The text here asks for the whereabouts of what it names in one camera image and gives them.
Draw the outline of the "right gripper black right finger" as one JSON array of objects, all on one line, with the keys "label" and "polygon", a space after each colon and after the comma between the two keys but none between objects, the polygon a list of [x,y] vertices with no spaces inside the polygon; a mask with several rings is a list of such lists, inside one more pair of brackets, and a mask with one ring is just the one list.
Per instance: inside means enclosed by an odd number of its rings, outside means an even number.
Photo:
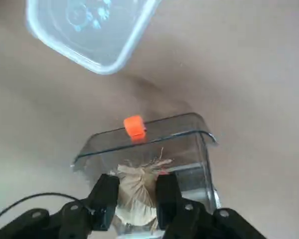
[{"label": "right gripper black right finger", "polygon": [[230,208],[212,214],[197,201],[182,197],[175,174],[156,181],[156,214],[164,239],[264,239],[239,213]]}]

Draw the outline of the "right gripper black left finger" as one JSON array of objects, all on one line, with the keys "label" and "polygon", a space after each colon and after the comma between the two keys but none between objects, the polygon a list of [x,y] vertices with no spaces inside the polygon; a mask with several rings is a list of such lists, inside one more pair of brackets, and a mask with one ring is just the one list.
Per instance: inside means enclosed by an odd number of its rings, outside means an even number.
[{"label": "right gripper black left finger", "polygon": [[0,229],[0,239],[86,239],[91,232],[106,232],[118,200],[119,179],[102,174],[85,199],[48,192],[71,201],[51,215],[47,209],[30,209]]}]

